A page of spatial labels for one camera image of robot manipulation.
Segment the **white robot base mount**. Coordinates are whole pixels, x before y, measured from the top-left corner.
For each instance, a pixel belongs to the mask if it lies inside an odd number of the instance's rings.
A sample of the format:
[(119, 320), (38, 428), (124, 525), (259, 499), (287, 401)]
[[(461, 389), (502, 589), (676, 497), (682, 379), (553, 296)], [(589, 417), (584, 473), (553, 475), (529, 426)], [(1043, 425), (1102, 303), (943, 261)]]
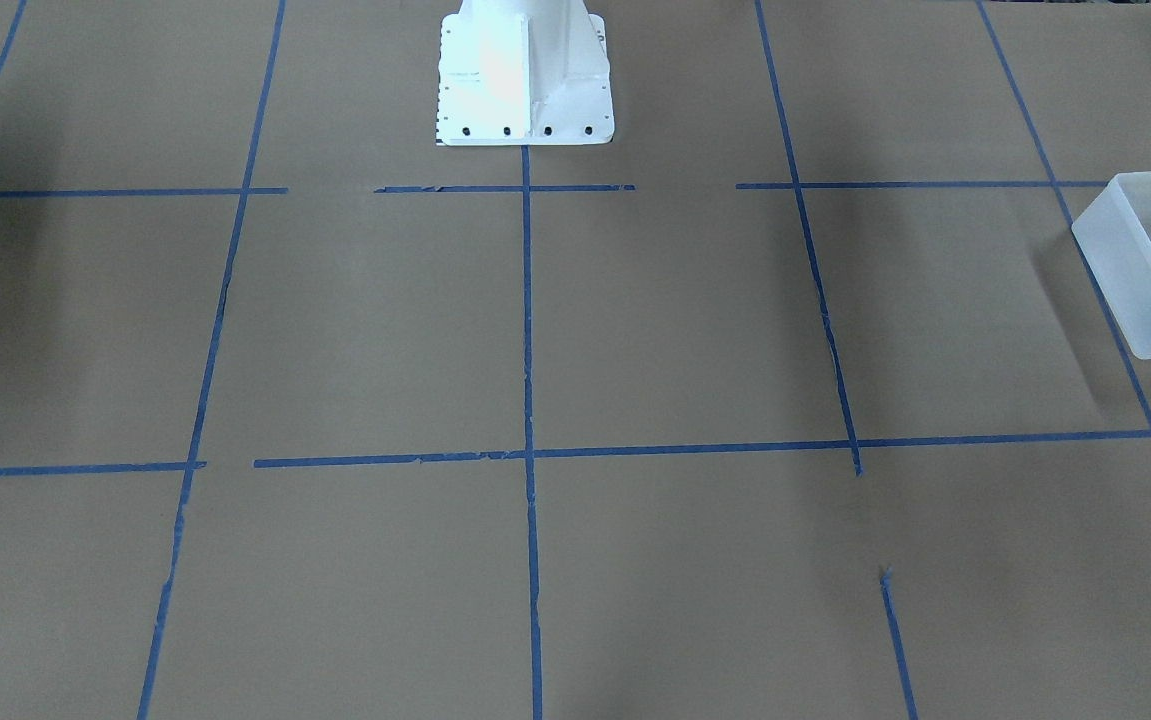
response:
[(464, 1), (439, 41), (439, 146), (613, 141), (605, 23), (584, 1)]

